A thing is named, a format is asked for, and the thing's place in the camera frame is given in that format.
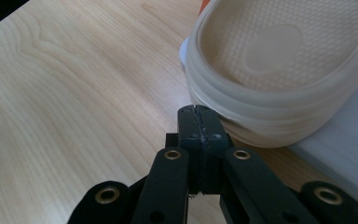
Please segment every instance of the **white slipper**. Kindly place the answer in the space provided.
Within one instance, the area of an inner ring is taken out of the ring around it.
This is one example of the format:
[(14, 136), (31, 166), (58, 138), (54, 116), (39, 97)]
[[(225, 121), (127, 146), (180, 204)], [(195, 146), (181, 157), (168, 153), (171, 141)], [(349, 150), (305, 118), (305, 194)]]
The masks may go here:
[(194, 104), (257, 147), (293, 144), (358, 87), (358, 0), (215, 0), (188, 39)]

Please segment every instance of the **wooden table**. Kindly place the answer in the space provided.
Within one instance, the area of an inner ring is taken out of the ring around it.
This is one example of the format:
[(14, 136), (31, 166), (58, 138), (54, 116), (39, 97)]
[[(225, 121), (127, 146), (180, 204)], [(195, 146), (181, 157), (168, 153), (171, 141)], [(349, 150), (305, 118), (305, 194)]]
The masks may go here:
[[(34, 0), (0, 22), (0, 223), (65, 223), (92, 186), (148, 174), (191, 104), (178, 50), (200, 4)], [(292, 188), (325, 179), (258, 151)], [(224, 223), (218, 197), (191, 200), (188, 222)]]

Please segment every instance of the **textured sole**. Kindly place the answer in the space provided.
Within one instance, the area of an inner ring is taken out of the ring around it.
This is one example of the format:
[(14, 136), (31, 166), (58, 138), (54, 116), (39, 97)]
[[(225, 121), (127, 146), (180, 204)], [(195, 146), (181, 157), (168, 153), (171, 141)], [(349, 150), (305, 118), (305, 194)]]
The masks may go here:
[(193, 100), (258, 147), (316, 131), (358, 86), (358, 1), (211, 2), (189, 38)]

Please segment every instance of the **screw hole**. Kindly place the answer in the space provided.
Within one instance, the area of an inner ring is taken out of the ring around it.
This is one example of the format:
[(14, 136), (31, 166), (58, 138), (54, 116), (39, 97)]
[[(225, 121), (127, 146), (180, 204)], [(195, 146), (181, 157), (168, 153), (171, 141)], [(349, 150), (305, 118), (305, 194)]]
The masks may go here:
[(162, 212), (154, 211), (150, 214), (149, 220), (153, 223), (160, 223), (165, 219), (165, 216)]
[(297, 215), (294, 212), (290, 211), (290, 210), (283, 211), (282, 212), (282, 217), (286, 221), (289, 221), (289, 222), (292, 222), (292, 223), (297, 223), (298, 222)]
[(169, 150), (167, 152), (164, 153), (165, 158), (167, 158), (168, 160), (176, 160), (181, 158), (182, 153), (180, 153), (179, 151), (176, 150)]
[(112, 203), (117, 200), (120, 195), (118, 188), (114, 186), (108, 186), (103, 189), (100, 189), (95, 195), (95, 201), (100, 204)]
[(319, 187), (316, 188), (313, 193), (316, 195), (316, 197), (318, 197), (319, 200), (323, 201), (324, 203), (329, 203), (332, 205), (342, 204), (342, 197), (332, 189)]
[(235, 150), (233, 155), (235, 158), (243, 160), (243, 161), (251, 158), (251, 154), (249, 154), (249, 152), (243, 151), (243, 150)]

